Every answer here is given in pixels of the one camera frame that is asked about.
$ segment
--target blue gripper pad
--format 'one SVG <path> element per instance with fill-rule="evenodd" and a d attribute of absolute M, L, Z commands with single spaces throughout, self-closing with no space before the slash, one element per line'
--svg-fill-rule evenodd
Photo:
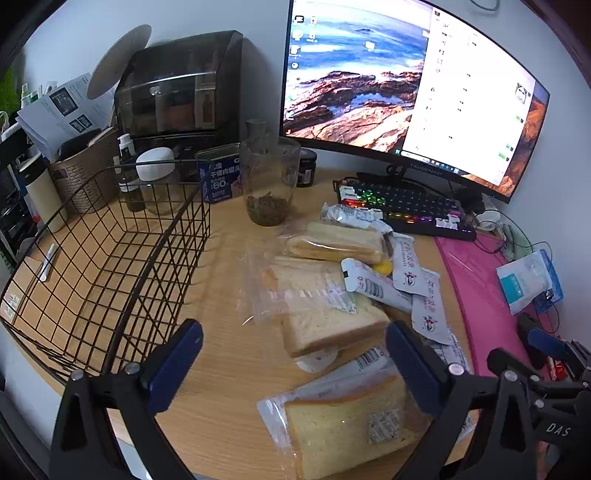
<path fill-rule="evenodd" d="M 566 360 L 566 344 L 539 328 L 530 330 L 527 334 L 527 342 L 555 360 Z"/>
<path fill-rule="evenodd" d="M 419 339 L 413 342 L 410 335 L 415 333 L 403 322 L 391 323 L 386 329 L 386 348 L 418 407 L 424 413 L 437 417 L 443 409 L 446 397 L 445 364 L 433 350 L 424 347 Z M 435 362 L 435 368 L 428 365 L 425 356 L 428 357 L 427 361 Z"/>
<path fill-rule="evenodd" d="M 201 324 L 187 319 L 167 343 L 150 353 L 142 365 L 140 382 L 153 415 L 168 409 L 202 346 Z"/>

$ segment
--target bread loaf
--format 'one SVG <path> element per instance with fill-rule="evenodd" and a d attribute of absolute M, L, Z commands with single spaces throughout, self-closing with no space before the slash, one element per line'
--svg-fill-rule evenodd
<path fill-rule="evenodd" d="M 369 298 L 345 290 L 338 263 L 277 257 L 263 276 L 269 290 L 292 294 L 285 299 L 286 313 L 276 314 L 285 350 L 292 358 L 323 348 L 347 347 L 389 324 L 388 316 Z M 327 290 L 332 291 L 330 298 L 325 296 Z M 351 300 L 356 313 L 339 309 Z"/>
<path fill-rule="evenodd" d="M 416 442 L 404 406 L 407 389 L 393 377 L 369 391 L 338 400 L 285 403 L 298 480 L 343 472 Z"/>
<path fill-rule="evenodd" d="M 333 262 L 354 258 L 368 265 L 388 260 L 381 233 L 324 222 L 310 222 L 301 234 L 288 238 L 286 253 Z"/>

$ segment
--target desktop wallpaper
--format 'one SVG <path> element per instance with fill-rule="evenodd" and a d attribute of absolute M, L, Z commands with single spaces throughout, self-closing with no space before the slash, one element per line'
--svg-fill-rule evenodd
<path fill-rule="evenodd" d="M 544 122 L 546 109 L 548 108 L 549 98 L 550 94 L 538 82 L 536 82 L 532 94 L 530 110 L 525 119 L 525 126 L 521 133 L 521 138 L 515 147 L 515 154 L 509 163 L 509 167 L 507 168 L 500 185 L 494 185 L 469 173 L 462 175 L 462 177 L 475 181 L 480 185 L 484 185 L 501 195 L 510 197 L 515 190 L 515 187 L 517 187 L 517 183 L 521 179 L 523 171 L 534 151 L 535 142 L 542 130 L 542 123 Z"/>
<path fill-rule="evenodd" d="M 423 32 L 430 26 L 431 7 L 414 0 L 390 2 L 388 13 L 401 20 L 368 11 L 374 3 L 385 9 L 370 0 L 365 9 L 330 5 L 323 11 L 316 3 L 306 11 L 306 2 L 296 2 L 294 15 L 302 13 L 304 19 L 291 26 L 291 44 L 299 48 L 287 66 L 286 135 L 382 152 L 404 138 L 427 51 Z"/>

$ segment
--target black wire basket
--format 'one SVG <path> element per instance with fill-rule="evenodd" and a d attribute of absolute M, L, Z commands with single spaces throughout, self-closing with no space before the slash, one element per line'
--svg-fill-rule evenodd
<path fill-rule="evenodd" d="M 176 171 L 197 171 L 195 160 L 175 163 Z M 64 385 L 75 369 L 99 375 L 142 362 L 170 338 L 210 235 L 209 171 L 196 181 L 142 185 L 135 200 L 119 189 L 113 198 L 88 194 L 114 174 L 97 172 L 64 202 L 1 297 L 3 324 Z M 84 212 L 73 202 L 82 195 Z M 52 232 L 52 221 L 66 216 Z"/>

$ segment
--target monitor screen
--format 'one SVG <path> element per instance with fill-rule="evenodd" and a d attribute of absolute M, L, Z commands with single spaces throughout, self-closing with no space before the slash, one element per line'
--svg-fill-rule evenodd
<path fill-rule="evenodd" d="M 550 95 L 502 47 L 418 0 L 293 0 L 288 30 L 284 135 L 509 201 Z"/>

